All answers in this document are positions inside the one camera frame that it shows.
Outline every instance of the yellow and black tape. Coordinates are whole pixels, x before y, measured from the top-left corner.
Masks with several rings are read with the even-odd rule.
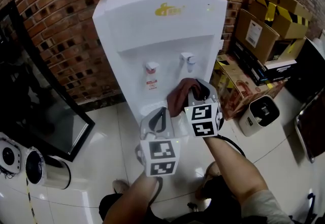
[[[265,21],[273,22],[275,14],[283,16],[285,19],[289,20],[291,23],[297,23],[308,27],[309,21],[300,15],[295,15],[289,12],[287,9],[277,6],[268,0],[255,0],[256,2],[267,7],[267,13],[265,15]]]
[[[28,179],[27,179],[27,176],[26,176],[26,187],[27,187],[27,194],[28,194],[28,200],[29,200],[29,206],[30,206],[31,214],[32,214],[32,217],[34,219],[34,223],[37,224],[37,220],[36,220],[36,217],[35,217],[33,205],[31,204],[31,198],[30,198],[30,193],[29,193],[29,188],[28,188]]]

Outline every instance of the white floor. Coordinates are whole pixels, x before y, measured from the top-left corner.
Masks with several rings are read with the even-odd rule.
[[[225,122],[221,134],[239,144],[255,163],[287,214],[302,211],[310,189],[317,196],[317,212],[322,213],[325,155],[314,164],[306,160],[293,130],[283,130],[301,104],[286,89],[275,101],[281,115],[272,125],[245,137],[237,122],[231,120]],[[134,154],[139,127],[127,103],[87,114],[96,125],[74,162],[67,162],[73,176],[70,187],[59,190],[30,184],[31,203],[39,224],[101,224],[98,206],[105,195],[113,193],[112,181],[124,179],[131,184],[143,171]],[[187,203],[195,202],[193,192],[213,161],[202,139],[184,139],[181,145],[177,172],[164,178],[163,189],[152,205],[153,212],[162,218],[189,212]],[[0,175],[0,220],[4,224],[34,223],[24,172],[11,180]]]

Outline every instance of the brown cloth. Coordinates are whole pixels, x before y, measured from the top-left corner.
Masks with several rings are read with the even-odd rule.
[[[184,107],[188,106],[187,95],[192,89],[200,96],[201,87],[196,79],[184,78],[178,86],[167,96],[168,110],[171,117],[178,116]]]

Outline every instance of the white shoe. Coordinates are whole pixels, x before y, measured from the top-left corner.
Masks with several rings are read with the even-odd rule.
[[[122,180],[115,180],[112,184],[113,190],[116,194],[123,194],[130,188],[130,186]]]

